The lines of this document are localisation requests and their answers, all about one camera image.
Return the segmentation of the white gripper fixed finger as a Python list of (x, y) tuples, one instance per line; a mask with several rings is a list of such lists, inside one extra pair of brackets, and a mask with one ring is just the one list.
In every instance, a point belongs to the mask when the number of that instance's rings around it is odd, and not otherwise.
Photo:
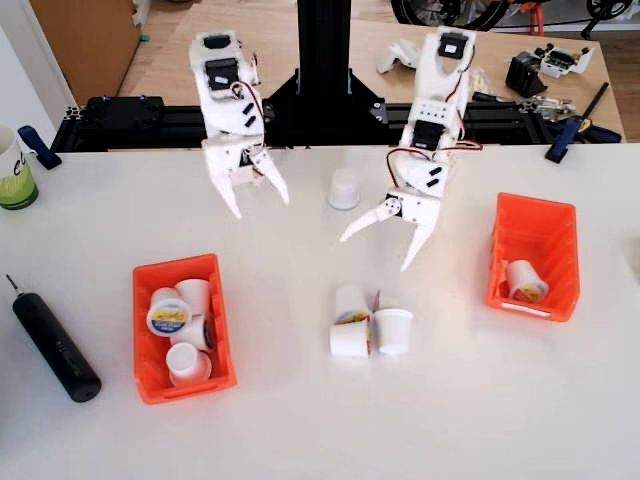
[(212, 184), (218, 191), (219, 195), (224, 200), (225, 204), (227, 205), (231, 213), (237, 219), (241, 219), (242, 215), (237, 204), (231, 178), (230, 177), (213, 177)]
[(412, 224), (416, 226), (414, 230), (414, 235), (409, 244), (407, 253), (401, 265), (400, 271), (404, 272), (411, 265), (416, 255), (419, 253), (421, 248), (427, 242), (427, 240), (431, 237), (437, 223), (436, 217), (429, 218), (426, 222), (417, 222), (412, 221)]

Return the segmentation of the white gripper moving finger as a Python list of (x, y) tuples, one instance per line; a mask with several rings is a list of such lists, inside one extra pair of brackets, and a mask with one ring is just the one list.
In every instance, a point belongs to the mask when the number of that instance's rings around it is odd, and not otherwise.
[(274, 186), (283, 202), (288, 205), (290, 202), (288, 186), (270, 154), (258, 155), (258, 170)]
[(373, 209), (367, 211), (361, 217), (354, 220), (347, 226), (346, 230), (341, 235), (339, 241), (341, 243), (346, 242), (350, 237), (355, 235), (361, 230), (379, 222), (386, 221), (391, 217), (398, 215), (402, 209), (402, 200), (398, 196), (389, 194), (384, 201)]

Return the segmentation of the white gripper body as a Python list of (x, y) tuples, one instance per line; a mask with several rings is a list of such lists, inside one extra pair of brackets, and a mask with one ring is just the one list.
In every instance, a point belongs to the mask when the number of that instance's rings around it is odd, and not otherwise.
[(215, 188), (232, 188), (236, 172), (249, 166), (263, 173), (257, 162), (266, 152), (259, 136), (221, 134), (201, 142), (209, 179)]
[(400, 191), (401, 217), (418, 226), (434, 228), (440, 213), (438, 198)]

